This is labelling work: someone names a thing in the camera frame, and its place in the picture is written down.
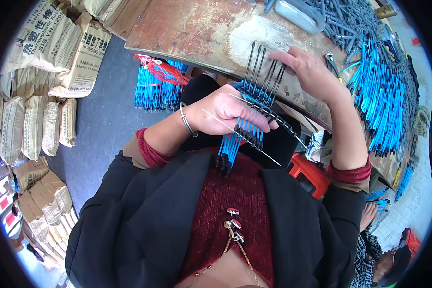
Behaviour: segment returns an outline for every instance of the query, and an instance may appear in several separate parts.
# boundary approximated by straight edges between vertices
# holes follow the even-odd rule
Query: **silver bangle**
[[[184,121],[184,125],[187,127],[187,129],[189,130],[189,132],[190,132],[190,135],[192,135],[192,136],[194,136],[194,137],[197,137],[198,136],[198,133],[197,133],[197,131],[196,132],[194,132],[194,130],[192,130],[192,128],[190,127],[190,125],[189,125],[189,122],[187,121],[187,117],[186,117],[186,115],[184,114],[184,112],[182,111],[182,107],[183,106],[187,106],[184,102],[181,102],[181,103],[179,103],[179,110],[181,111],[181,118],[182,118],[182,120]]]

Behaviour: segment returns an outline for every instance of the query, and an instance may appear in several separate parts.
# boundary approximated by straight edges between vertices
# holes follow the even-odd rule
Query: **pliers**
[[[336,76],[338,77],[339,82],[342,83],[341,75],[339,74],[338,68],[336,67],[336,63],[334,63],[333,53],[327,53],[325,55],[325,58],[327,59],[327,66],[328,70],[331,72],[335,72]]]

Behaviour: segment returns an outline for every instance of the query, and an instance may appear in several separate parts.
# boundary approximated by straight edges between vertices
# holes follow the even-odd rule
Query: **black jacket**
[[[210,159],[185,153],[140,170],[120,151],[70,233],[65,266],[75,287],[173,287]],[[284,171],[260,177],[276,287],[348,287],[365,193],[330,186],[320,202]]]

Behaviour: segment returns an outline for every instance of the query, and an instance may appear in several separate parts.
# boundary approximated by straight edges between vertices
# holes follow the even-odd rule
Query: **red sleeve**
[[[139,151],[141,152],[144,161],[150,167],[164,167],[168,161],[171,160],[173,155],[163,154],[150,147],[149,144],[144,140],[144,131],[147,128],[136,131],[136,137],[138,137]]]
[[[359,183],[368,178],[371,175],[371,163],[369,163],[369,156],[366,165],[354,170],[338,170],[334,168],[333,161],[330,160],[330,164],[326,169],[328,176],[339,182],[345,183]]]

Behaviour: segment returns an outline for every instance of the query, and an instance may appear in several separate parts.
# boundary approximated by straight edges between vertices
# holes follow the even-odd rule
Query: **rusty metal surface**
[[[265,4],[260,0],[255,4],[243,0],[150,0],[134,25],[125,48],[243,78],[252,42],[256,41],[265,45],[268,53],[297,46],[322,57],[323,63],[323,55],[333,52],[336,66],[342,69],[345,54],[323,33],[311,36],[273,10],[264,13],[264,8]],[[270,66],[267,55],[260,79]],[[355,70],[356,67],[341,73],[345,84]],[[305,93],[290,69],[283,76],[278,96],[332,131],[328,106]],[[398,168],[395,157],[375,158],[370,155],[370,160],[392,184]]]

